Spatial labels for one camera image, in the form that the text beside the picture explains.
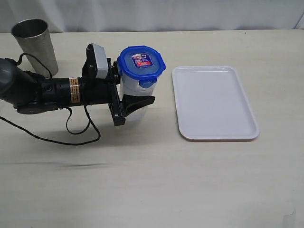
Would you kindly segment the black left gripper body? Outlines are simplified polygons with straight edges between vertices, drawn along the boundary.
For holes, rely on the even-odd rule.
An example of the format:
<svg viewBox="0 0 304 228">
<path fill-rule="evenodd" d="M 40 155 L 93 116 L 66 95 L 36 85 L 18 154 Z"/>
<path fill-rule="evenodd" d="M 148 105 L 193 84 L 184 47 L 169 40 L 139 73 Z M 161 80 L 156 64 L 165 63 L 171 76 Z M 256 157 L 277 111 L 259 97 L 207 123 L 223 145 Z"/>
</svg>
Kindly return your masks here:
<svg viewBox="0 0 304 228">
<path fill-rule="evenodd" d="M 84 104 L 101 105 L 107 104 L 115 126 L 125 124 L 125 117 L 120 104 L 120 97 L 117 85 L 114 82 L 110 65 L 113 64 L 110 58 L 107 58 L 108 74 L 105 79 L 96 78 L 95 57 L 92 43 L 86 47 L 86 61 L 82 67 L 81 77 L 81 96 Z"/>
</svg>

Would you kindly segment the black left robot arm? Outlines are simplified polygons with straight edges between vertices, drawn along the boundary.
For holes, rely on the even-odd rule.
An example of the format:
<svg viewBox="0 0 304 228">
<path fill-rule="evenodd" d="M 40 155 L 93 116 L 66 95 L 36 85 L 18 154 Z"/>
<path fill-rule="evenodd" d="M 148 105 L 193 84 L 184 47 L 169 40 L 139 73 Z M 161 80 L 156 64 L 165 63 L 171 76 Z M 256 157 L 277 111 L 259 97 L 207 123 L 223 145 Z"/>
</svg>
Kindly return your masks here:
<svg viewBox="0 0 304 228">
<path fill-rule="evenodd" d="M 123 95 L 117 63 L 111 63 L 105 50 L 97 44 L 86 48 L 82 76 L 76 78 L 45 78 L 23 71 L 13 59 L 0 60 L 0 98 L 14 106 L 20 114 L 40 114 L 72 106 L 107 104 L 116 126 L 136 110 L 151 105 L 155 97 Z"/>
</svg>

